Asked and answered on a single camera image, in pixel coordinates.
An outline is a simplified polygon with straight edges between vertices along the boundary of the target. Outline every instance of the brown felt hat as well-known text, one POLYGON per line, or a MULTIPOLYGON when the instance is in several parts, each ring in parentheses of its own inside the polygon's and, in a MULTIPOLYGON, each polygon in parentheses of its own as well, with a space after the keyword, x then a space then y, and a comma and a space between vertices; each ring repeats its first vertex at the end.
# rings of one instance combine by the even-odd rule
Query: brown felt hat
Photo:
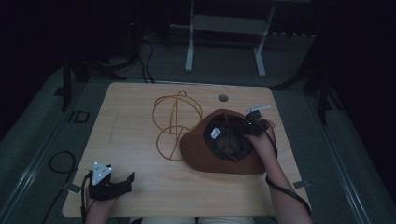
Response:
POLYGON ((244 136, 245 116, 219 109, 202 119, 180 140, 184 161, 208 173, 258 175, 265 173, 262 160, 244 136))

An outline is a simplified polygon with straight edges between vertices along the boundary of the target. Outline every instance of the hand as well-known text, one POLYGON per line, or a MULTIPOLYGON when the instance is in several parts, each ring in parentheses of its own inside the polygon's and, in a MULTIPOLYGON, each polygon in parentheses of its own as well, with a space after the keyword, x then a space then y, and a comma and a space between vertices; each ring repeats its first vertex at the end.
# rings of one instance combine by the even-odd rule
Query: hand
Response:
MULTIPOLYGON (((275 142, 275 134, 274 134, 275 124, 271 120, 268 120, 268 123, 270 127, 268 127, 266 132, 268 133, 269 136, 271 136, 272 141, 275 142)), ((260 158, 262 158, 262 160, 273 157, 276 158, 274 147, 271 141, 269 140, 268 135, 265 133, 262 133, 260 136, 245 135, 245 137, 254 146, 254 149, 256 150, 257 154, 259 154, 260 158)))
POLYGON ((85 209, 87 211, 86 224, 106 223, 110 216, 111 209, 119 198, 106 201, 95 201, 90 198, 89 188, 85 188, 85 209))

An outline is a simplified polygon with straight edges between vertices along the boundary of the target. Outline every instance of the person's right hand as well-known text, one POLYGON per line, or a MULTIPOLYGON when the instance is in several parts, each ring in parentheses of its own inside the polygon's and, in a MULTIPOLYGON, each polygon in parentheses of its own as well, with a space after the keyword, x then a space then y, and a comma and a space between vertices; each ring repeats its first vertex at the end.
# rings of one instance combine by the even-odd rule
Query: person's right hand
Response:
MULTIPOLYGON (((268 127, 266 132, 268 133, 269 136, 271 136, 272 141, 275 142, 275 134, 274 134, 275 124, 271 120, 268 120, 268 123, 270 127, 268 127)), ((276 157, 274 147, 271 144, 268 135, 265 133, 262 133, 260 136, 245 135, 245 137, 254 146, 254 149, 256 150, 257 154, 259 154, 259 156, 262 158, 262 160, 264 158, 276 157)))

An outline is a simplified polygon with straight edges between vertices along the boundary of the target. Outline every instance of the black strap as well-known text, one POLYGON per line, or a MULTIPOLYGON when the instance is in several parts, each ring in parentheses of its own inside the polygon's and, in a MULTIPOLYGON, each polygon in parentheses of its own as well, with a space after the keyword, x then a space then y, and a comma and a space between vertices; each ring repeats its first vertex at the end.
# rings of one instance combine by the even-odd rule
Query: black strap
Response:
POLYGON ((265 177, 265 182, 267 182, 267 184, 270 187, 272 187, 272 188, 274 188, 276 190, 279 190, 282 193, 285 193, 285 194, 289 195, 290 197, 292 197, 292 198, 296 199, 297 201, 299 201, 305 207, 306 211, 308 212, 308 215, 311 215, 311 208, 309 207, 309 204, 302 197, 300 197, 298 194, 294 193, 291 190, 284 189, 284 188, 274 184, 274 182, 272 182, 270 180, 270 178, 268 178, 268 176, 265 177))

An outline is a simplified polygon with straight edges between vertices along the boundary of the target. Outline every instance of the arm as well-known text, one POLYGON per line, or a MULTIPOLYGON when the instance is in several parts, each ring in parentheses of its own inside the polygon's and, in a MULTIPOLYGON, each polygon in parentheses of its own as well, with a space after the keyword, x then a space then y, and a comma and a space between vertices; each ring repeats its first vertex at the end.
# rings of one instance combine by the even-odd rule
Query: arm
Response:
POLYGON ((106 224, 110 216, 111 209, 118 198, 107 201, 95 201, 90 198, 88 188, 85 189, 87 217, 86 224, 106 224))
MULTIPOLYGON (((267 133, 275 142, 275 124, 272 121, 269 121, 269 123, 271 127, 268 128, 267 133)), ((274 184, 294 192, 293 187, 277 161, 274 148, 268 136, 266 134, 260 136, 248 135, 247 139, 252 143, 262 159, 268 178, 274 184)), ((305 207, 296 199, 271 187, 270 194, 278 223, 312 223, 311 217, 308 215, 305 207)))

